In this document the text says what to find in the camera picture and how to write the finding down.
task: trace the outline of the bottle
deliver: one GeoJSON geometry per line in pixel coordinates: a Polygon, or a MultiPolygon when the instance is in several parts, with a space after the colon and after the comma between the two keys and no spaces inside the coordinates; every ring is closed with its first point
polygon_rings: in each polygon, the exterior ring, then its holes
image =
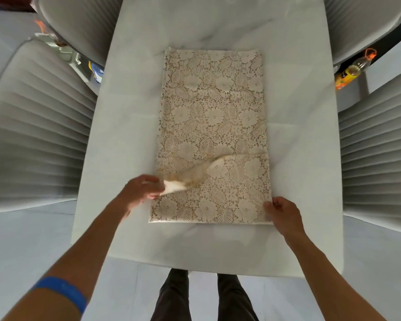
{"type": "Polygon", "coordinates": [[[353,62],[352,65],[342,73],[336,74],[336,90],[342,89],[361,75],[361,73],[371,65],[371,61],[376,57],[376,55],[377,51],[374,48],[367,48],[363,57],[353,62]]]}

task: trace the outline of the blue armband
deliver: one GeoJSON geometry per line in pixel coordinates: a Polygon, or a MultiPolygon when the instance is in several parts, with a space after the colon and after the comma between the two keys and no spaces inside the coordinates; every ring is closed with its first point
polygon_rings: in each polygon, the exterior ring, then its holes
{"type": "Polygon", "coordinates": [[[72,302],[81,314],[86,310],[88,302],[77,287],[70,285],[67,281],[54,276],[43,278],[37,282],[32,288],[34,291],[37,288],[48,288],[62,296],[65,296],[72,302]]]}

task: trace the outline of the leg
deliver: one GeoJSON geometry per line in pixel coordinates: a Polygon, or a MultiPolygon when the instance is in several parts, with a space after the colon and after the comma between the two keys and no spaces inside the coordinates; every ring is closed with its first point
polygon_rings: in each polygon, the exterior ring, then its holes
{"type": "Polygon", "coordinates": [[[219,321],[258,321],[238,276],[218,274],[219,321]]]}
{"type": "Polygon", "coordinates": [[[188,309],[188,271],[171,269],[159,291],[150,321],[191,321],[188,309]]]}

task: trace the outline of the folded lace fabric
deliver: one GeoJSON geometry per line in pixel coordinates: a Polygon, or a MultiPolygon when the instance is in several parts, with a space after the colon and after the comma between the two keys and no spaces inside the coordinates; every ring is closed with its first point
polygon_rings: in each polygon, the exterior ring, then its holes
{"type": "Polygon", "coordinates": [[[189,188],[154,202],[150,221],[267,223],[262,203],[271,194],[263,109],[258,51],[170,49],[156,169],[167,191],[189,188]]]}

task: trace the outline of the person's left arm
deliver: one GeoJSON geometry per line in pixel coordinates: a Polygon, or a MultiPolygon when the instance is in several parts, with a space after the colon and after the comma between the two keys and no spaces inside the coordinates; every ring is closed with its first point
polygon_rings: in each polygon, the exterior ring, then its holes
{"type": "MultiPolygon", "coordinates": [[[[119,223],[135,206],[163,190],[163,184],[155,176],[141,175],[130,180],[42,279],[58,277],[75,286],[89,302],[119,223]]],[[[3,321],[76,321],[81,316],[67,297],[48,288],[37,288],[26,293],[3,321]]]]}

